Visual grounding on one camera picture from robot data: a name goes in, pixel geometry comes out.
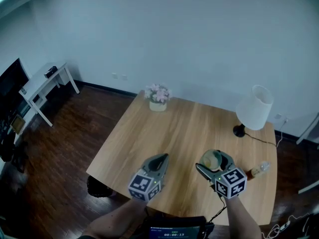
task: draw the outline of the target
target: person's arm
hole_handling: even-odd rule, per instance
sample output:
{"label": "person's arm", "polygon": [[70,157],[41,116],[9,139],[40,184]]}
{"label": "person's arm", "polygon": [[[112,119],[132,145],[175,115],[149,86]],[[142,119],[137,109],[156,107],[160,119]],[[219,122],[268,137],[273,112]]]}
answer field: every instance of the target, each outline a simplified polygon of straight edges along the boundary
{"label": "person's arm", "polygon": [[261,231],[239,198],[226,199],[231,239],[260,239]]}
{"label": "person's arm", "polygon": [[143,212],[146,204],[138,199],[130,199],[116,210],[94,220],[82,235],[95,239],[119,238]]}

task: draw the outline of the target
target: display screen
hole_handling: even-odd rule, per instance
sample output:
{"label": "display screen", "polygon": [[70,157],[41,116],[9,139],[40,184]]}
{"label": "display screen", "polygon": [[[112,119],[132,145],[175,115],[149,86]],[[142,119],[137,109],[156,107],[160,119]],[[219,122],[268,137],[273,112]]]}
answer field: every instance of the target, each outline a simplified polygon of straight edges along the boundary
{"label": "display screen", "polygon": [[150,228],[150,239],[157,238],[189,238],[196,239],[200,226],[187,228]]}

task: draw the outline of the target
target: small bottle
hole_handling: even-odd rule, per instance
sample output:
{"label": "small bottle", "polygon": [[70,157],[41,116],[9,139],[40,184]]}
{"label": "small bottle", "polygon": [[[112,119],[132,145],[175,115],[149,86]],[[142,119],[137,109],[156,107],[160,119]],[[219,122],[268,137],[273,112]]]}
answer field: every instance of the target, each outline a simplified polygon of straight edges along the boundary
{"label": "small bottle", "polygon": [[269,168],[270,163],[268,161],[262,162],[260,165],[257,165],[254,168],[250,169],[248,172],[246,172],[247,180],[250,181],[251,179],[254,179],[257,176],[266,173],[269,170]]}

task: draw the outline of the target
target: wall baseboard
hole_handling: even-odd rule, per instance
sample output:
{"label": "wall baseboard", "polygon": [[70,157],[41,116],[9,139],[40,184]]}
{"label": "wall baseboard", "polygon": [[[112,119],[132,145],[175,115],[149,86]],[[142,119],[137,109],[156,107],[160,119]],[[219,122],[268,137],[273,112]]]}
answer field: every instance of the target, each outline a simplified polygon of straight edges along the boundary
{"label": "wall baseboard", "polygon": [[[88,83],[88,82],[82,82],[82,81],[77,81],[77,80],[74,80],[74,81],[78,85],[85,85],[85,86],[89,86],[89,87],[93,87],[93,88],[97,88],[97,89],[101,89],[101,90],[106,90],[106,91],[118,93],[118,94],[121,94],[121,95],[130,96],[130,97],[136,97],[137,96],[137,94],[133,93],[133,92],[113,89],[113,88],[109,88],[109,87],[106,87],[106,86],[97,85],[97,84]],[[275,130],[275,135],[281,137],[281,132]],[[283,139],[286,139],[286,140],[289,140],[291,142],[295,142],[296,143],[296,141],[299,139],[299,137],[291,135],[291,134],[283,133]],[[312,142],[312,141],[309,141],[309,140],[306,140],[306,139],[304,139],[302,141],[302,144],[307,144],[307,145],[313,146],[315,148],[317,148],[317,146],[318,146],[318,143],[315,143],[315,142]]]}
{"label": "wall baseboard", "polygon": [[121,95],[125,95],[125,96],[130,96],[130,97],[136,97],[138,94],[133,93],[133,92],[128,92],[128,91],[124,91],[124,90],[118,90],[118,89],[113,89],[113,88],[109,88],[106,86],[102,86],[102,85],[97,85],[97,84],[93,84],[93,83],[88,83],[88,82],[82,82],[82,81],[77,81],[74,80],[74,82],[78,85],[85,85],[85,86],[89,86],[92,88],[96,88],[96,89],[101,89],[101,90],[106,90],[106,91],[110,91],[110,92],[114,92],[117,94],[121,94]]}
{"label": "wall baseboard", "polygon": [[[281,132],[275,130],[275,136],[281,137]],[[283,139],[289,140],[289,141],[291,141],[291,142],[296,143],[296,141],[299,139],[299,137],[294,136],[294,135],[291,135],[291,134],[288,134],[288,133],[283,133]],[[308,146],[315,147],[315,148],[317,148],[317,146],[318,146],[318,143],[315,143],[315,142],[313,142],[313,141],[309,141],[309,140],[306,140],[306,139],[304,139],[304,140],[300,143],[300,145],[302,145],[302,144],[306,144],[306,145],[308,145]]]}

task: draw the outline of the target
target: electrical outlet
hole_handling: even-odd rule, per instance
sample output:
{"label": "electrical outlet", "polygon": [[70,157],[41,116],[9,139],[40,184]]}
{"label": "electrical outlet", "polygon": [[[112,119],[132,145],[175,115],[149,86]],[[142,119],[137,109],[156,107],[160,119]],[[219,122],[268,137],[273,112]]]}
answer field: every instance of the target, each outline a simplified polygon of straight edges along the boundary
{"label": "electrical outlet", "polygon": [[282,117],[281,114],[276,114],[275,119],[279,120]]}

